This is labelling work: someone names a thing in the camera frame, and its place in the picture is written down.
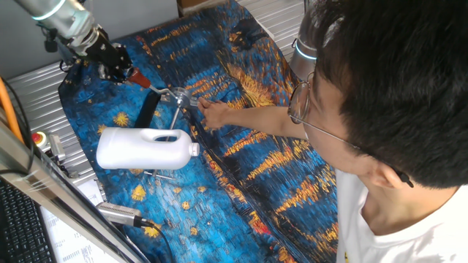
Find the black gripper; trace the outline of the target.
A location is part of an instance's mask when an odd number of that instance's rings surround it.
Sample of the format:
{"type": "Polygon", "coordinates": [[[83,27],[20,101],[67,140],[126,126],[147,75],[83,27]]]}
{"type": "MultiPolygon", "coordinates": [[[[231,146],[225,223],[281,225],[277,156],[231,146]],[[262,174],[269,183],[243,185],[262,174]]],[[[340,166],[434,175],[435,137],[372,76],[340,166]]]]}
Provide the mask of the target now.
{"type": "Polygon", "coordinates": [[[132,61],[127,49],[119,43],[111,43],[104,31],[94,31],[92,44],[86,48],[86,57],[99,64],[101,80],[115,79],[125,83],[132,76],[132,61]]]}

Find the bare right hand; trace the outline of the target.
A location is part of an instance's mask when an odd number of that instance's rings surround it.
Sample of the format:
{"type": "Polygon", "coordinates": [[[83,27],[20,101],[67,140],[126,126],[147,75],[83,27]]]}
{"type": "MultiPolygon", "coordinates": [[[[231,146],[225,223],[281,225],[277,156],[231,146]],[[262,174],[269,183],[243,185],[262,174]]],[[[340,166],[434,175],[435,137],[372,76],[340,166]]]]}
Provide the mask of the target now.
{"type": "Polygon", "coordinates": [[[200,97],[197,106],[204,116],[203,123],[209,129],[219,129],[224,125],[228,125],[228,117],[232,112],[228,104],[221,101],[213,102],[200,97]]]}

